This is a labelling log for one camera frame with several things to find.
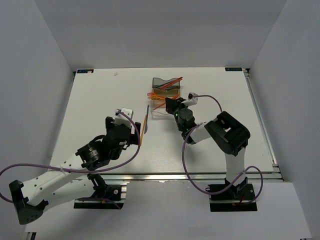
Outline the blue plastic knife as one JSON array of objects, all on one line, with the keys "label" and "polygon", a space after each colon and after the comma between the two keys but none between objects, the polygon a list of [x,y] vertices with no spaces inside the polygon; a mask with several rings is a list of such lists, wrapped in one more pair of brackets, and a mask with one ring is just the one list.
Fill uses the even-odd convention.
[{"label": "blue plastic knife", "polygon": [[150,105],[148,104],[146,108],[145,119],[144,119],[144,130],[143,130],[144,134],[146,134],[146,132],[148,131],[149,109],[150,109]]}]

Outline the orange plastic spork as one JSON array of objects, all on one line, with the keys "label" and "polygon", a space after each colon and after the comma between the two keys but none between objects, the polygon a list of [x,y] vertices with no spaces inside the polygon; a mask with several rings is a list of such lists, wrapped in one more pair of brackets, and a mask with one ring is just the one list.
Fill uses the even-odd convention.
[{"label": "orange plastic spork", "polygon": [[149,98],[150,98],[151,100],[164,101],[165,98],[177,99],[178,97],[180,97],[180,94],[176,94],[176,95],[159,95],[159,94],[152,94]]}]

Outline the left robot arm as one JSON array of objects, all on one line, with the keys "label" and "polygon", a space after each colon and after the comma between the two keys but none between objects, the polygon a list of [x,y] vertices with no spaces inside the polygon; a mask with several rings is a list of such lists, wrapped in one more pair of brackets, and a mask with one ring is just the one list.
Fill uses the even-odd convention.
[{"label": "left robot arm", "polygon": [[59,166],[33,179],[11,182],[19,224],[30,224],[47,210],[72,200],[120,201],[121,187],[107,185],[97,170],[117,160],[129,146],[140,145],[141,124],[132,118],[133,111],[122,108],[115,117],[105,119],[104,135],[96,136]]}]

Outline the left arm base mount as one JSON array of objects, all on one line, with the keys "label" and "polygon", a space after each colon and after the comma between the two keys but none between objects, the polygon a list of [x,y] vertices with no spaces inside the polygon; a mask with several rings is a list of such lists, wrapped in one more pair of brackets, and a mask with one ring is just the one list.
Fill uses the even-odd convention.
[{"label": "left arm base mount", "polygon": [[74,209],[121,210],[124,206],[121,184],[106,183],[100,174],[89,174],[87,179],[93,184],[93,193],[76,199]]}]

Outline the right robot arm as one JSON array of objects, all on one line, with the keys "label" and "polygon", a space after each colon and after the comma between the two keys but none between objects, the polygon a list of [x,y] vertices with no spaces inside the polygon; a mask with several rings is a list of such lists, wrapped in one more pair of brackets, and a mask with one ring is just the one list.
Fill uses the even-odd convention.
[{"label": "right robot arm", "polygon": [[[220,113],[213,120],[196,124],[193,111],[189,107],[196,105],[198,99],[203,97],[213,99],[218,104]],[[194,145],[209,138],[213,139],[224,153],[226,162],[226,187],[218,193],[226,192],[233,200],[242,196],[248,183],[245,173],[245,151],[251,137],[249,130],[228,112],[223,111],[216,98],[207,94],[198,95],[191,92],[187,99],[166,97],[165,110],[173,115],[184,140],[184,147],[187,144]]]}]

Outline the orange plastic knife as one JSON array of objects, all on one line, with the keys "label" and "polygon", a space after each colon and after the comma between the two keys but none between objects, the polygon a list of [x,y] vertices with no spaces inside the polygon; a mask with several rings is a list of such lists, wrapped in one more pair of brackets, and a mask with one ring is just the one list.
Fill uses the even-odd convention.
[{"label": "orange plastic knife", "polygon": [[142,146],[142,144],[143,144],[144,126],[145,126],[144,121],[143,121],[142,129],[141,129],[141,133],[140,133],[140,146]]}]

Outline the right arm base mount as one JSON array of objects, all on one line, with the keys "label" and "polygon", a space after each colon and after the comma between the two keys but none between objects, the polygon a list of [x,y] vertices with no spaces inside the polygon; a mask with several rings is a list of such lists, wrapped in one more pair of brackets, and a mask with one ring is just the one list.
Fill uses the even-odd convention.
[{"label": "right arm base mount", "polygon": [[227,191],[209,196],[212,213],[257,212],[256,195],[251,183],[247,183],[239,193],[234,194],[231,188]]}]

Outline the red plastic fork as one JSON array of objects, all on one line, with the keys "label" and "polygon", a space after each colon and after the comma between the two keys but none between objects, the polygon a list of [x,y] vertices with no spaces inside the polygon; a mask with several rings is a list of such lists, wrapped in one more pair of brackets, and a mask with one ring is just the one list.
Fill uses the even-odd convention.
[{"label": "red plastic fork", "polygon": [[156,94],[155,92],[148,92],[147,98],[148,99],[164,99],[165,97],[163,95]]}]

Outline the orange plastic fork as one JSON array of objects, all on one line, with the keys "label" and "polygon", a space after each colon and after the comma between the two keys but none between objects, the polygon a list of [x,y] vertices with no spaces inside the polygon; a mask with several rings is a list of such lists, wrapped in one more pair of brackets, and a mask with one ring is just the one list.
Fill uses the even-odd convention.
[{"label": "orange plastic fork", "polygon": [[152,101],[159,101],[159,102],[164,102],[166,98],[169,98],[169,99],[174,99],[175,96],[164,96],[165,98],[157,98],[157,99],[148,99],[148,100],[152,100]]}]

